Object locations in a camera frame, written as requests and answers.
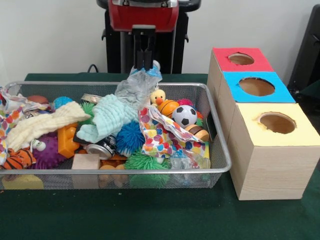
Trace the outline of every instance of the blue top panel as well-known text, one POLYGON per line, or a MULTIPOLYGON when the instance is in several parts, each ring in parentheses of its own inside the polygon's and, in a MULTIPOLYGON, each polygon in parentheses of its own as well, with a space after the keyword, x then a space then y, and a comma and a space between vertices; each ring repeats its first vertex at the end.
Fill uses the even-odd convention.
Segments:
POLYGON ((233 99, 238 103, 295 103, 287 87, 275 72, 246 71, 246 72, 223 72, 224 78, 231 90, 233 99), (260 78, 272 84, 274 93, 266 96, 255 96, 246 93, 239 82, 246 78, 260 78))

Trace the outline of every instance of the blue spiky ball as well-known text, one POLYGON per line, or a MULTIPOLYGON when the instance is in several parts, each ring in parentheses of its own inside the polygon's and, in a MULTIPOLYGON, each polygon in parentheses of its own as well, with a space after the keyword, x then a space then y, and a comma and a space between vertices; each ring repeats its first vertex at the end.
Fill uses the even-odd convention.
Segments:
POLYGON ((116 136, 116 151, 129 158, 131 154, 140 149, 145 143, 145 137, 140 131, 139 123, 132 121, 123 125, 116 136))

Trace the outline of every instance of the wire mesh basket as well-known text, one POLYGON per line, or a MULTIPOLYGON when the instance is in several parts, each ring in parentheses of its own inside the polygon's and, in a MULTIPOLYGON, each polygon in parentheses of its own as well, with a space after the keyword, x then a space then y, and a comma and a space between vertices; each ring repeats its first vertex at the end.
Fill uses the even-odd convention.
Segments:
MULTIPOLYGON (((13 82, 11 95, 45 96, 49 102, 67 96, 80 103, 83 94, 113 94, 118 82, 13 82)), ((231 168, 227 144, 218 114, 206 85, 201 83, 161 83, 167 99, 188 98, 203 115, 203 128, 210 134, 210 169, 161 170, 72 170, 72 159, 55 169, 0 170, 0 189, 136 189, 212 188, 222 173, 231 168)))

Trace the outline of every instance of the stacked wooden boxes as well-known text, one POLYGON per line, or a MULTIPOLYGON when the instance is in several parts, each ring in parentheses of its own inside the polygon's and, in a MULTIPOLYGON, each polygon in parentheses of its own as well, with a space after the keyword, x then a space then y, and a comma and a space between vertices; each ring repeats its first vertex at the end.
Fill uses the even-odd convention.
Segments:
POLYGON ((214 48, 207 85, 239 200, 300 199, 320 136, 257 48, 214 48))

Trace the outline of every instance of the yellow top panel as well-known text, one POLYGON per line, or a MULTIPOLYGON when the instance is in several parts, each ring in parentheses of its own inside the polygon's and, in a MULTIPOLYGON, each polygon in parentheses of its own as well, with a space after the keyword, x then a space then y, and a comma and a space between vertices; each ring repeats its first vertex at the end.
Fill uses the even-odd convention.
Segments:
POLYGON ((297 103, 237 103, 237 106, 255 146, 320 146, 319 134, 297 103))

